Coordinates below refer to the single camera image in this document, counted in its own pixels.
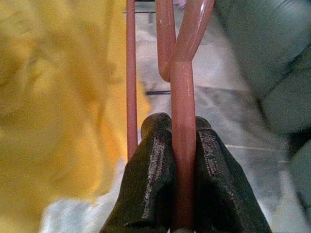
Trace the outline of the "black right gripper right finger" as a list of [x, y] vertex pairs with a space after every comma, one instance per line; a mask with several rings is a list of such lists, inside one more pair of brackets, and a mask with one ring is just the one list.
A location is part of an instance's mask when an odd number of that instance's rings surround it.
[[194, 230], [270, 233], [250, 183], [209, 122], [196, 117]]

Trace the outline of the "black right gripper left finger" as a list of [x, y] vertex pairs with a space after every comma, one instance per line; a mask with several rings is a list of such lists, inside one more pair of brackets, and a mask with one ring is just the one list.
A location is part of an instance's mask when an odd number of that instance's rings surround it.
[[148, 116], [141, 142], [125, 166], [120, 192], [103, 233], [166, 233], [172, 223], [176, 164], [171, 119]]

